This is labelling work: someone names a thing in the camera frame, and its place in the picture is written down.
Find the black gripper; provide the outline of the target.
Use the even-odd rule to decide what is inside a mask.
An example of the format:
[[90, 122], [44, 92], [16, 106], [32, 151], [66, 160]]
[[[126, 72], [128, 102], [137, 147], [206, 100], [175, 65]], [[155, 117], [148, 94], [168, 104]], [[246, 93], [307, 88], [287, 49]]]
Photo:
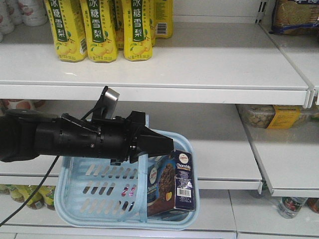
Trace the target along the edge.
[[173, 139], [146, 127], [146, 114], [132, 111], [127, 118], [103, 119], [92, 116], [91, 123], [99, 126], [91, 157], [110, 159], [113, 165], [124, 161], [135, 163], [141, 155], [149, 157], [170, 154]]

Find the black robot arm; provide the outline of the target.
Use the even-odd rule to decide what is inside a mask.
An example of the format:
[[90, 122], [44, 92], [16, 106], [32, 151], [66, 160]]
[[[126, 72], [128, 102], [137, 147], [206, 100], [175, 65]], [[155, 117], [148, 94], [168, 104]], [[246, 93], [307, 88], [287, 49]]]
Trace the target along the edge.
[[77, 119], [25, 109], [8, 110], [0, 118], [2, 162], [32, 160], [40, 155], [109, 159], [112, 165], [139, 156], [170, 154], [173, 140], [146, 127], [146, 115], [133, 111], [127, 118]]

